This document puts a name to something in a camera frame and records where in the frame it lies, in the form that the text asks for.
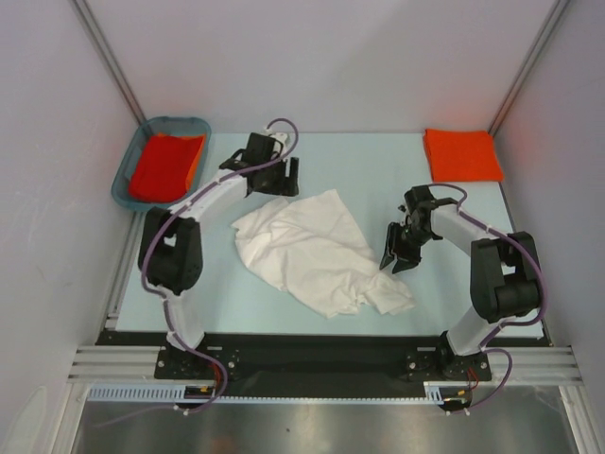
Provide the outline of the white printed t shirt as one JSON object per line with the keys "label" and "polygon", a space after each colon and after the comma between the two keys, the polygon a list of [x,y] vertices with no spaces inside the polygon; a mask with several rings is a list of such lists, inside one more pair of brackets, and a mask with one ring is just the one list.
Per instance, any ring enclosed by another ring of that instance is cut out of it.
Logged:
{"label": "white printed t shirt", "polygon": [[335,189],[277,198],[233,223],[245,267],[325,318],[363,305],[397,315],[415,305],[401,280],[380,271],[373,250]]}

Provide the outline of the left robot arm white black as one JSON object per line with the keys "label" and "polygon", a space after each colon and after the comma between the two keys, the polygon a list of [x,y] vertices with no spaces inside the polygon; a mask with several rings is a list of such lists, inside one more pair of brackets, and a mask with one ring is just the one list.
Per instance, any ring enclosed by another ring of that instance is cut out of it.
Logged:
{"label": "left robot arm white black", "polygon": [[204,331],[185,293],[203,269],[202,231],[231,205],[252,193],[283,197],[299,194],[299,159],[289,153],[297,134],[251,133],[245,147],[218,168],[201,189],[167,209],[152,208],[145,217],[138,268],[144,291],[160,298],[166,338],[181,349],[176,366],[186,376],[203,375],[208,354],[199,349]]}

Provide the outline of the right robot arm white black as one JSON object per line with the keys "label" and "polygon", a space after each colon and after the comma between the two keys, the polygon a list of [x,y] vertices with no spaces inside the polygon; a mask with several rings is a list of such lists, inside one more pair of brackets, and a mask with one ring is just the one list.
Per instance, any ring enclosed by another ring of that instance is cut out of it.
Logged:
{"label": "right robot arm white black", "polygon": [[546,290],[532,235],[502,233],[463,207],[464,189],[448,183],[461,198],[439,199],[434,186],[413,186],[404,194],[404,219],[388,226],[380,268],[394,274],[417,268],[431,240],[446,240],[469,256],[471,307],[441,335],[443,350],[436,355],[438,372],[458,379],[469,370],[469,357],[483,352],[503,328],[542,319]]}

